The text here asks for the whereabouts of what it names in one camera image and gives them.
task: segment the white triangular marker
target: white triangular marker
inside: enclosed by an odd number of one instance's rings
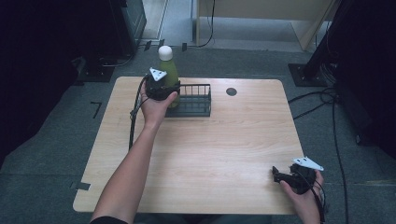
[[[161,80],[161,78],[163,78],[167,75],[166,72],[154,69],[152,67],[150,67],[149,71],[150,71],[152,77],[154,77],[155,81],[159,81],[159,80]]]
[[[324,168],[322,166],[318,165],[314,161],[311,161],[307,157],[296,158],[296,159],[293,159],[292,161],[294,161],[295,163],[297,163],[297,164],[299,164],[299,165],[301,165],[303,167],[324,171]]]

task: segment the bottle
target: bottle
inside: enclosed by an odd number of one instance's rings
[[[169,46],[162,46],[158,49],[160,56],[160,70],[167,73],[164,77],[165,87],[173,87],[178,83],[178,73],[173,61],[173,52]],[[175,101],[168,106],[168,108],[175,108],[178,106],[180,96],[178,95]]]

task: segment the bottle cap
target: bottle cap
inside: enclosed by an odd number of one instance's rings
[[[162,61],[169,61],[173,58],[172,49],[169,46],[160,47],[158,53]]]

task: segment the table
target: table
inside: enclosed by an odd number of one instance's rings
[[[196,45],[200,45],[200,17],[211,17],[214,0],[195,0]],[[217,0],[215,17],[291,21],[303,50],[309,47],[322,23],[334,14],[339,0]]]
[[[128,152],[130,111],[142,77],[120,77],[110,96],[74,209],[93,211]],[[302,157],[300,141],[282,83],[275,79],[181,78],[210,84],[211,115],[165,118],[154,143],[138,212],[183,214],[293,214],[289,199],[273,182],[274,165],[288,173]],[[230,96],[228,88],[237,94]],[[136,118],[135,137],[143,127]]]

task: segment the person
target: person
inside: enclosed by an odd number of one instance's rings
[[[141,102],[144,102],[141,105],[145,119],[143,130],[108,180],[93,211],[91,224],[134,223],[149,171],[155,135],[163,122],[167,107],[177,98],[177,93],[173,92],[163,101],[149,99],[145,87],[144,83],[140,92]],[[322,185],[323,177],[319,171],[316,174],[318,183]],[[304,224],[319,223],[318,208],[310,190],[298,195],[285,181],[281,181],[280,186]]]

